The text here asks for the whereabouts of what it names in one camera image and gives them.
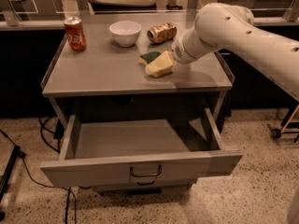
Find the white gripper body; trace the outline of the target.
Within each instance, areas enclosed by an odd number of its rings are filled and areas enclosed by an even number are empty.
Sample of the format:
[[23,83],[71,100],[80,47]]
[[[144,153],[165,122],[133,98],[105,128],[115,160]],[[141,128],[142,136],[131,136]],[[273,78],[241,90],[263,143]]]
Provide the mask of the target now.
[[172,44],[172,54],[176,62],[192,63],[218,48],[202,40],[194,28],[177,37]]

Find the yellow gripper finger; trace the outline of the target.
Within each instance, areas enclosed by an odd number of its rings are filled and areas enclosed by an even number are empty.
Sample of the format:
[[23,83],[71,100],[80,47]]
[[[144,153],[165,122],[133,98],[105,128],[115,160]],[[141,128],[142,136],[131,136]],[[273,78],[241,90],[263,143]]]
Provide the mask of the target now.
[[145,71],[152,77],[162,77],[174,72],[174,58],[170,51],[163,52],[145,67]]

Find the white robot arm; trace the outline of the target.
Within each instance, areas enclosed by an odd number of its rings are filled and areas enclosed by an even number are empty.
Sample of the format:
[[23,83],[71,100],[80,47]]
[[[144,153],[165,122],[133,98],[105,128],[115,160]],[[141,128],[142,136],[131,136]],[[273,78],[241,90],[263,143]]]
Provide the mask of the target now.
[[177,24],[171,54],[148,64],[145,71],[149,76],[160,77],[174,69],[171,80],[181,90],[220,91],[223,79],[214,66],[204,65],[203,59],[227,49],[292,98],[299,97],[299,43],[255,27],[247,8],[210,3],[195,15],[183,14]]

